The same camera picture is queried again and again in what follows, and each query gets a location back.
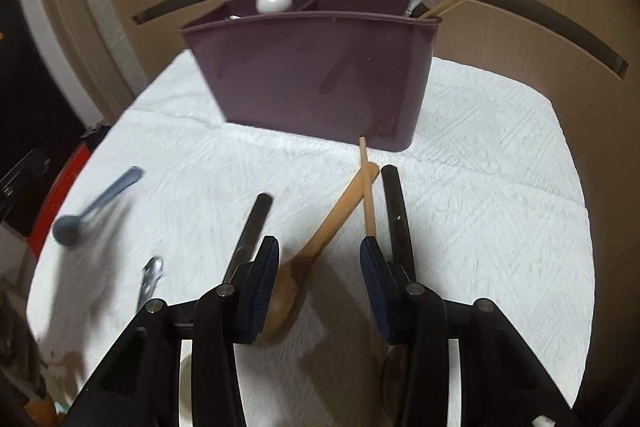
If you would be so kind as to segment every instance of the purple plastic container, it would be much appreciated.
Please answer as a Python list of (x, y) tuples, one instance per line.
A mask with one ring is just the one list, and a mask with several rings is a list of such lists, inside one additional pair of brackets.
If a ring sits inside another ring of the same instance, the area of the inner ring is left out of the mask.
[(261, 15), (255, 0), (229, 0), (182, 34), (227, 121), (397, 152), (440, 23), (402, 17), (408, 1), (293, 0)]

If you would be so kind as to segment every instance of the white ball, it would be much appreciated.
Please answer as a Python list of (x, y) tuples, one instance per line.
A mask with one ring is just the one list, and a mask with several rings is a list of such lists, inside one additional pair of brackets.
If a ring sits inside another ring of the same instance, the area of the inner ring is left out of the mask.
[(258, 13), (286, 12), (292, 4), (292, 0), (256, 0), (255, 10)]

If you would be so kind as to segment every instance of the gray spoon handle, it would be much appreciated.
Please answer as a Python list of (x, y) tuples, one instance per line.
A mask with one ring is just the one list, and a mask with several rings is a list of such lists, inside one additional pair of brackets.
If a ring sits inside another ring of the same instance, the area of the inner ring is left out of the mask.
[(125, 188), (130, 187), (134, 183), (140, 181), (142, 178), (142, 174), (144, 174), (140, 167), (132, 167), (127, 172), (125, 172), (120, 178), (111, 184), (107, 190), (105, 190), (98, 198), (90, 204), (86, 210), (80, 214), (81, 219), (86, 218), (93, 212), (97, 212), (102, 207), (104, 207), (107, 203), (109, 203), (113, 198), (115, 198), (118, 194), (120, 194)]

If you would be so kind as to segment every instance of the table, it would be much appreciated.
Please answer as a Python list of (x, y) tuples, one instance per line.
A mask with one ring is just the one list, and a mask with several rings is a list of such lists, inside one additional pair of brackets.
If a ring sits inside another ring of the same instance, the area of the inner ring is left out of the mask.
[[(493, 299), (569, 404), (589, 346), (594, 272), (577, 172), (551, 104), (523, 84), (433, 59), (414, 142), (370, 151), (398, 166), (418, 280), (443, 298)], [(48, 237), (28, 321), (72, 399), (134, 315), (142, 267), (164, 258), (155, 296), (196, 299), (222, 279), (259, 192), (274, 196), (264, 233), (281, 258), (313, 234), (358, 169), (356, 146), (225, 123), (186, 51), (113, 127), (61, 213), (77, 213), (131, 165), (144, 178), (75, 250)], [(374, 185), (390, 252), (382, 180)], [(377, 376), (368, 360), (369, 303), (360, 274), (362, 208), (324, 250), (298, 321), (276, 346), (236, 346), (250, 427), (365, 426)], [(190, 425), (184, 343), (182, 424)], [(449, 424), (460, 421), (452, 361)]]

